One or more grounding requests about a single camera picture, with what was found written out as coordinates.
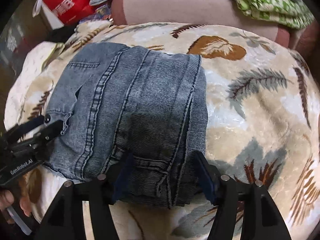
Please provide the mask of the blue denim pants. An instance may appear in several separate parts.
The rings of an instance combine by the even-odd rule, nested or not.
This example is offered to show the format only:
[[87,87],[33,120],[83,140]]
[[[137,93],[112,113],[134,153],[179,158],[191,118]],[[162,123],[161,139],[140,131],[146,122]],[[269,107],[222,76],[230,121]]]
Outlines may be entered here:
[[62,72],[46,123],[63,122],[45,165],[89,181],[132,155],[121,199],[172,208],[200,190],[194,151],[206,150],[201,57],[102,42],[84,46]]

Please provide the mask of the cream leaf-pattern fleece blanket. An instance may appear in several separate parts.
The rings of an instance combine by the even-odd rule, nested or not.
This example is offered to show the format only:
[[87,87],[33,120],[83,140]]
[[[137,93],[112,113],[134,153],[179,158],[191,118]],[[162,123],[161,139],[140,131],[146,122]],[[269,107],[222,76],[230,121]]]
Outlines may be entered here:
[[86,44],[118,42],[202,56],[206,158],[236,181],[263,182],[292,239],[319,232],[319,87],[294,50],[222,25],[83,23],[65,46],[43,42],[9,92],[4,126],[44,113],[63,69]]

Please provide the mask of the wooden glass-door cabinet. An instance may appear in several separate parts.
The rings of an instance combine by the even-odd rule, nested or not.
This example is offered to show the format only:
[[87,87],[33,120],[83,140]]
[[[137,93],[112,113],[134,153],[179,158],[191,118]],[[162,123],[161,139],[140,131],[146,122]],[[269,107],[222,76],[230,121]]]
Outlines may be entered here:
[[17,79],[29,51],[43,41],[65,42],[68,29],[45,5],[33,16],[37,0],[22,0],[1,32],[1,89]]

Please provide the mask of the pink bed sheet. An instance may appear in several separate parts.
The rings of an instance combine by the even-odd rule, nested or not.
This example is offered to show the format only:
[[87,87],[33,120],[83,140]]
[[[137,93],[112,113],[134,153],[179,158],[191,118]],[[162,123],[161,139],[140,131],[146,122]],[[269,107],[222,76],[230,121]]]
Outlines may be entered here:
[[290,33],[281,25],[245,16],[233,0],[112,0],[117,25],[148,22],[217,24],[236,27],[288,47]]

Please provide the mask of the green patterned cloth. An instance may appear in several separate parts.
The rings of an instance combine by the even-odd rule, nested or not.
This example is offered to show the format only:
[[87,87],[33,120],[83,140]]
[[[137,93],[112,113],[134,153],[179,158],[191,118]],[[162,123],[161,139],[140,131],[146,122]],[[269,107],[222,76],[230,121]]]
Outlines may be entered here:
[[315,17],[302,0],[236,0],[238,9],[256,20],[304,29]]

